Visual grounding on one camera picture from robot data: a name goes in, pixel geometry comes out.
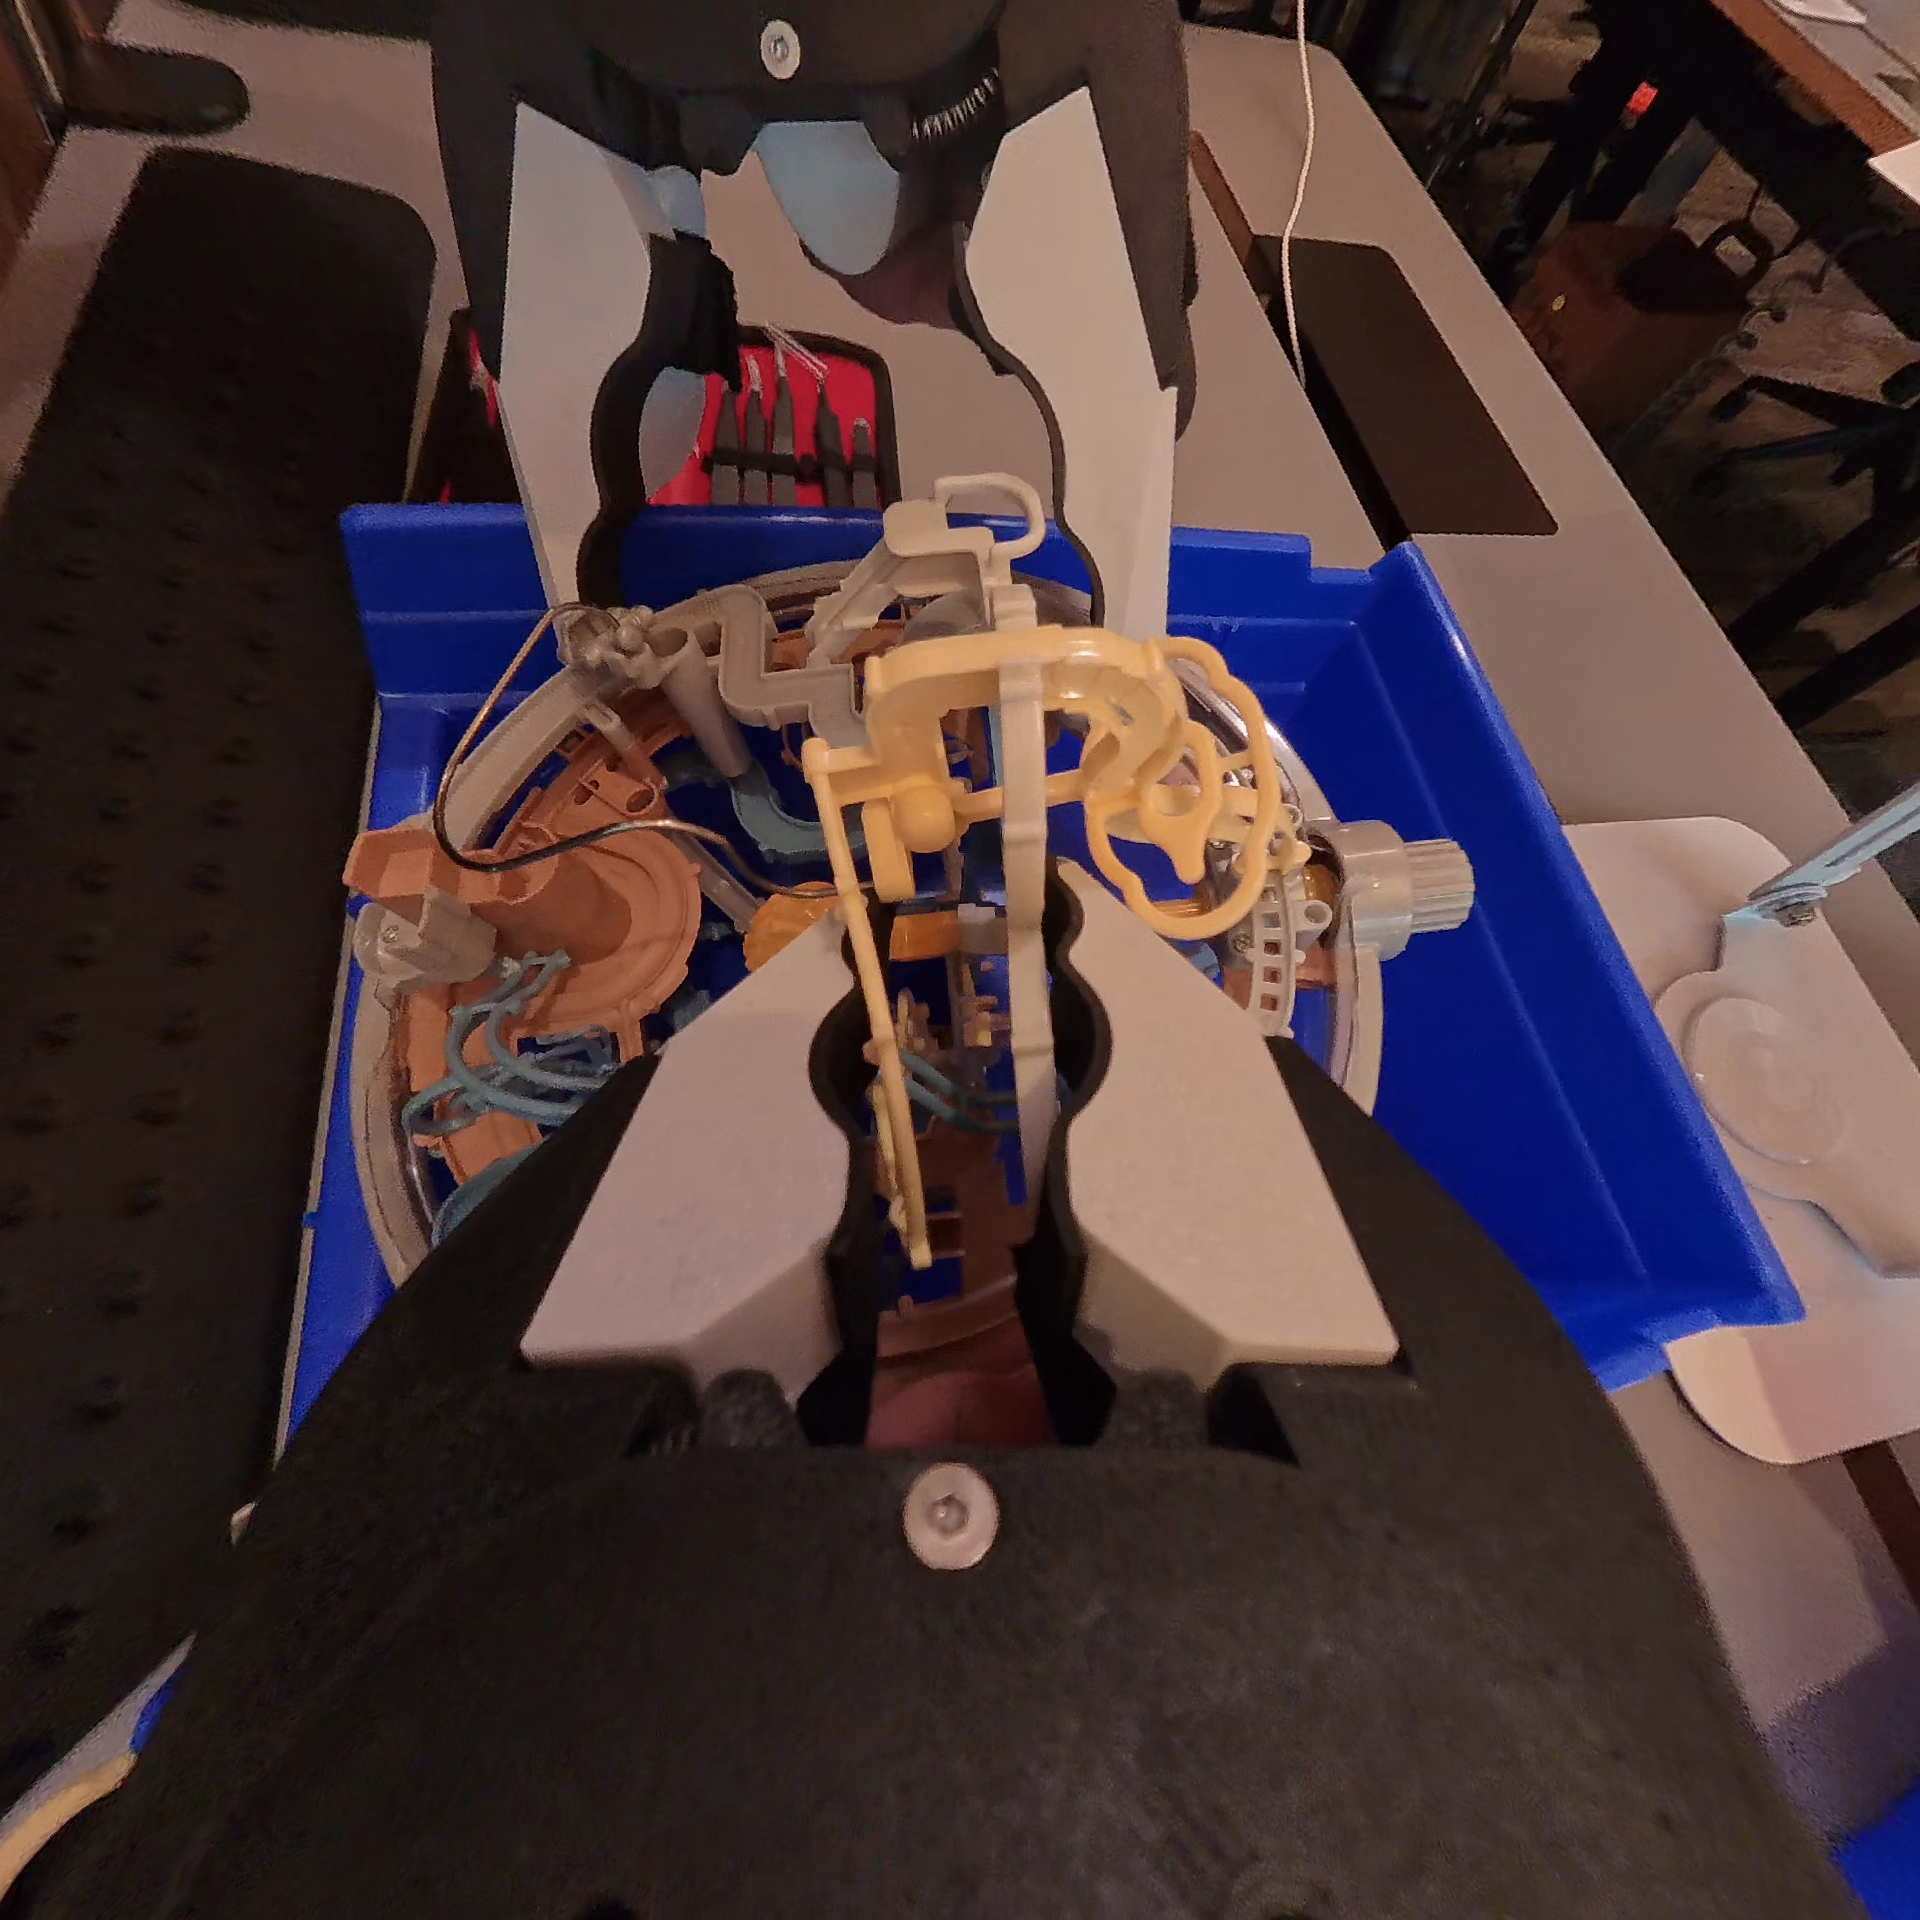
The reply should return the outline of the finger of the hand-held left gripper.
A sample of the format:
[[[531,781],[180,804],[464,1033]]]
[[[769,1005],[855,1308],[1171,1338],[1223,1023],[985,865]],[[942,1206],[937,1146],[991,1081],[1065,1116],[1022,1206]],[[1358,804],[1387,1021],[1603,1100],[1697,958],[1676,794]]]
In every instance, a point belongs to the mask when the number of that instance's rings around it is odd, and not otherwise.
[[[1172,458],[1189,405],[1187,93],[1078,80],[1015,112],[957,279],[1047,430],[1048,506],[1094,622],[1164,632]]]
[[[517,106],[496,394],[552,602],[620,600],[627,525],[697,447],[711,271],[697,172]]]

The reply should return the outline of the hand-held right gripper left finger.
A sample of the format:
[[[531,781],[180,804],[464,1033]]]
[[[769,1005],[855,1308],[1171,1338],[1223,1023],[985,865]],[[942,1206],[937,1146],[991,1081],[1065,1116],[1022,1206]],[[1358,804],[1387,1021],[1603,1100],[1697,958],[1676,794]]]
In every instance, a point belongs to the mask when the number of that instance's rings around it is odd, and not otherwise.
[[[872,1413],[870,1016],[836,913],[665,1044],[519,1350],[772,1377],[815,1441]]]

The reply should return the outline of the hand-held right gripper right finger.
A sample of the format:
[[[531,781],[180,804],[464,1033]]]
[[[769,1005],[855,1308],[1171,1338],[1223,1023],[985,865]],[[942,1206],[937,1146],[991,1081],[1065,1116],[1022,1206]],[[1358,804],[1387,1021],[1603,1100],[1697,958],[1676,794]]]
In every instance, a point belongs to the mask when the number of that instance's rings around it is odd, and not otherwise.
[[[1036,1212],[1036,1372],[1055,1439],[1094,1441],[1119,1389],[1207,1400],[1239,1364],[1401,1354],[1281,1068],[1327,1078],[1088,872],[1047,880],[1067,1092]]]

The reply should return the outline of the colourful plastic maze ball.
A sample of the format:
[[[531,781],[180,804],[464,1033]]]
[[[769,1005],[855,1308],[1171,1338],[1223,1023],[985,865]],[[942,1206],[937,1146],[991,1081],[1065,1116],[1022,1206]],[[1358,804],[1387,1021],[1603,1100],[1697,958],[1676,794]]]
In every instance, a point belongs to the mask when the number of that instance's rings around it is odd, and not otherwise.
[[[419,815],[365,826],[345,887],[363,976],[350,1129],[388,1282],[649,1046],[717,905],[748,970],[856,908],[872,1063],[856,1127],[909,1266],[1003,1252],[1065,1092],[1041,1007],[1048,815],[1149,932],[1220,951],[1265,1034],[1331,988],[1327,1072],[1369,1112],[1381,970],[1461,926],[1449,839],[1342,822],[1200,640],[1088,625],[1023,570],[1040,498],[947,478],[867,558],[671,607],[555,607],[451,750]]]

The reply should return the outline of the white metal stand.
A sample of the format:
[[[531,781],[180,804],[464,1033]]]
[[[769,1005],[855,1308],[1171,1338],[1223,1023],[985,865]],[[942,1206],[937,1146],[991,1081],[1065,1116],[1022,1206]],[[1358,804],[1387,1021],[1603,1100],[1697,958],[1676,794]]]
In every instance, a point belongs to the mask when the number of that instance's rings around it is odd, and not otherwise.
[[[1800,1304],[1664,1348],[1693,1414],[1772,1465],[1918,1428],[1918,1072],[1821,912],[1910,834],[1912,785],[1793,865],[1721,818],[1567,830]]]

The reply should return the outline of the black perforated mat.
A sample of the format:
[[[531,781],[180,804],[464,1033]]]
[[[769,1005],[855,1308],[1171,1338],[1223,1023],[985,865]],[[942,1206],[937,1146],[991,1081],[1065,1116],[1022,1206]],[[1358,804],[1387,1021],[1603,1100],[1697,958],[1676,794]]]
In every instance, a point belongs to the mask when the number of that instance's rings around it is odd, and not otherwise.
[[[196,1626],[264,1471],[433,246],[139,172],[4,509],[4,1807]]]

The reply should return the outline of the black office chair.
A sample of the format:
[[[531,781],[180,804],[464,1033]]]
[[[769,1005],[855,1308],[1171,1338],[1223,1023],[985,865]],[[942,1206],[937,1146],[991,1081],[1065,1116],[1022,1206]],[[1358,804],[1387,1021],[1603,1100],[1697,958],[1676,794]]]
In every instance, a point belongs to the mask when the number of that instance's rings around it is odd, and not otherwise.
[[[1871,511],[1915,492],[1915,218],[1888,212],[1821,239],[1773,242],[1757,204],[1703,248],[1749,279],[1735,322],[1693,373],[1687,418],[1701,500],[1787,481],[1864,486]]]

